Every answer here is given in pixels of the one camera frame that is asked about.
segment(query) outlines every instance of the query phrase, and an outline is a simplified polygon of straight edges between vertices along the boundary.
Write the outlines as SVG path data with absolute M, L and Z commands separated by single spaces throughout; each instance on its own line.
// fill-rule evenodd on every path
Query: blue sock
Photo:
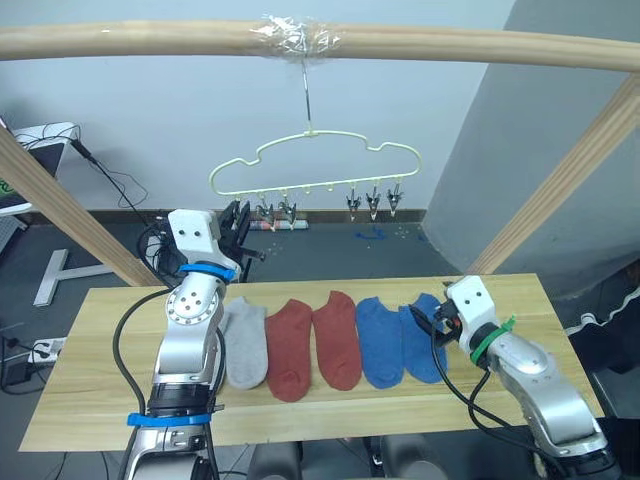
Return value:
M 437 298 L 425 293 L 413 304 L 433 321 L 433 315 L 440 302 Z M 402 323 L 402 356 L 404 366 L 409 373 L 425 383 L 439 382 L 442 377 L 436 369 L 431 356 L 431 336 L 422 330 L 413 319 L 409 307 L 400 307 Z M 447 353 L 444 348 L 437 349 L 440 364 L 447 370 Z
M 371 385 L 390 388 L 402 381 L 402 325 L 399 314 L 388 310 L 378 297 L 356 307 L 356 325 L 362 370 Z

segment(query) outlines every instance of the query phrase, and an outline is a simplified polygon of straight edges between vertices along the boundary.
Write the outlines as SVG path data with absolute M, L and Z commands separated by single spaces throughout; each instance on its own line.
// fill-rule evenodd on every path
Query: power strip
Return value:
M 33 342 L 33 350 L 29 353 L 27 361 L 33 364 L 55 363 L 66 341 L 67 337 L 36 340 Z

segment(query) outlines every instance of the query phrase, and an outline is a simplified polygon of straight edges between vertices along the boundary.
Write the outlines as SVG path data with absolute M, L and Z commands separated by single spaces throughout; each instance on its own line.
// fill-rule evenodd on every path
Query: blue tape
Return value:
M 187 263 L 180 266 L 181 272 L 201 272 L 201 273 L 214 273 L 220 275 L 227 283 L 233 280 L 236 272 L 228 268 L 216 267 L 214 265 L 206 265 L 204 263 Z
M 185 425 L 204 425 L 211 421 L 210 413 L 191 415 L 188 417 L 146 417 L 139 413 L 130 413 L 127 425 L 130 427 L 183 427 Z

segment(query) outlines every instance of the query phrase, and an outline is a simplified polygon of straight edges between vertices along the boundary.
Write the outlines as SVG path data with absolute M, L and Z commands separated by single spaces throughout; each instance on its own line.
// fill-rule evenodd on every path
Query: metal clip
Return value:
M 398 208 L 398 203 L 402 200 L 403 192 L 400 192 L 400 182 L 396 183 L 396 188 L 391 193 L 391 189 L 387 190 L 387 199 L 389 200 L 389 206 L 391 207 L 391 216 L 396 216 L 396 208 Z
M 380 203 L 380 194 L 378 193 L 378 186 L 373 186 L 373 194 L 369 196 L 367 193 L 367 203 L 369 204 L 369 214 L 371 220 L 375 220 L 378 215 L 378 203 Z
M 356 219 L 356 212 L 360 207 L 361 197 L 356 198 L 356 188 L 351 187 L 351 198 L 347 197 L 347 205 L 349 206 L 349 213 L 351 213 L 351 221 Z
M 256 205 L 256 214 L 259 218 L 271 225 L 271 228 L 274 228 L 276 215 L 273 212 L 273 203 L 267 207 L 267 202 L 264 200 L 264 197 L 260 198 L 262 200 L 262 205 Z
M 280 207 L 280 210 L 282 210 L 282 213 L 284 214 L 285 218 L 291 224 L 291 230 L 293 230 L 293 226 L 296 223 L 296 206 L 297 205 L 298 205 L 297 203 L 294 203 L 293 206 L 291 206 L 289 204 L 289 198 L 287 197 L 286 194 L 284 196 L 284 200 L 280 202 L 278 205 Z

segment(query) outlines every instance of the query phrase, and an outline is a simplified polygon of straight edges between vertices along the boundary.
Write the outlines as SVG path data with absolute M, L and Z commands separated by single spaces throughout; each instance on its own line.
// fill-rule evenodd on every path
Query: wooden pole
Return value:
M 105 55 L 282 54 L 282 35 L 263 21 L 125 21 L 0 29 L 0 60 Z M 323 56 L 583 67 L 640 72 L 640 44 L 513 31 L 358 24 L 311 24 Z
M 582 138 L 467 270 L 491 274 L 640 125 L 640 79 L 630 75 Z
M 4 128 L 0 128 L 0 178 L 129 285 L 160 285 Z

